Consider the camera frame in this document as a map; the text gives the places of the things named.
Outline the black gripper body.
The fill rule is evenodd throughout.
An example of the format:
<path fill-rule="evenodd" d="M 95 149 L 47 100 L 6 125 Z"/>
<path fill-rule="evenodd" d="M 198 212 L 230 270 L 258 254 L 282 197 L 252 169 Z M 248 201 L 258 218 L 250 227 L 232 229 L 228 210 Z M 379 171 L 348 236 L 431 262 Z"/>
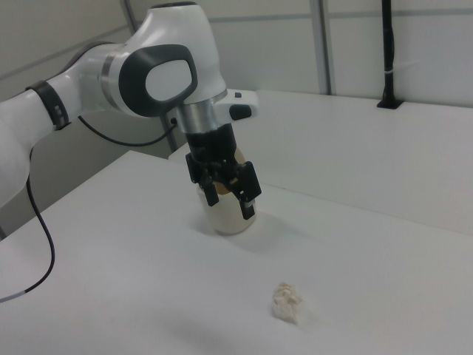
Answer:
<path fill-rule="evenodd" d="M 232 125 L 225 124 L 215 130 L 204 133 L 185 133 L 190 149 L 186 163 L 191 175 L 201 173 L 208 165 L 236 166 L 236 139 Z"/>

